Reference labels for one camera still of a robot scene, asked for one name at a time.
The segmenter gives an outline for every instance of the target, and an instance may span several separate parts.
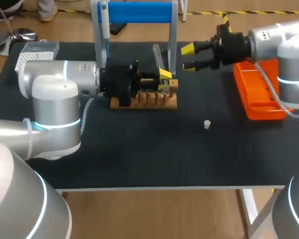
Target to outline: small white cap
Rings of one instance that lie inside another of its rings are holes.
[[[205,129],[208,129],[209,126],[210,126],[210,124],[211,124],[211,123],[210,123],[209,120],[205,120],[205,121],[204,121],[204,128],[205,128]]]

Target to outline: chrome base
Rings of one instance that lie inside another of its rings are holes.
[[[12,45],[16,42],[37,41],[38,35],[27,28],[18,28],[14,30],[14,35],[10,36],[8,32],[0,35],[0,55],[8,56]]]

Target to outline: yellow black tape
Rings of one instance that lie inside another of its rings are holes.
[[[224,19],[224,24],[225,24],[225,26],[228,28],[229,32],[232,32],[232,31],[231,31],[231,26],[230,26],[230,24],[229,24],[229,14],[223,13],[223,14],[222,14],[222,17],[223,17],[223,19]]]
[[[222,15],[222,14],[299,14],[299,11],[191,11],[187,15]]]
[[[26,9],[22,9],[21,12],[38,12],[38,10],[26,10]],[[86,14],[86,15],[90,15],[91,13],[88,11],[78,11],[78,10],[62,10],[62,9],[58,9],[58,12],[67,12],[67,13],[81,13],[81,14]]]
[[[38,12],[38,10],[26,10],[23,9],[22,12]],[[69,13],[81,13],[90,14],[89,11],[79,11],[79,10],[62,10],[58,9],[58,12],[69,12]],[[191,11],[187,15],[222,15],[222,14],[299,14],[299,11]]]

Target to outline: blue handle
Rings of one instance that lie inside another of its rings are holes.
[[[171,23],[171,2],[109,2],[110,23]],[[99,23],[101,6],[98,2]]]

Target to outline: white table leg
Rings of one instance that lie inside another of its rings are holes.
[[[184,14],[184,0],[179,0],[181,7],[181,14]]]
[[[245,219],[247,226],[249,227],[258,215],[253,190],[252,189],[240,189],[240,196],[243,203]]]
[[[279,193],[280,190],[275,190],[271,198],[265,204],[264,208],[258,214],[252,190],[240,190],[240,195],[242,198],[244,213],[248,226],[249,239],[259,239],[260,236],[271,225],[271,210]]]
[[[184,9],[183,9],[183,21],[186,21],[186,16],[187,16],[187,4],[188,4],[188,0],[184,0]]]

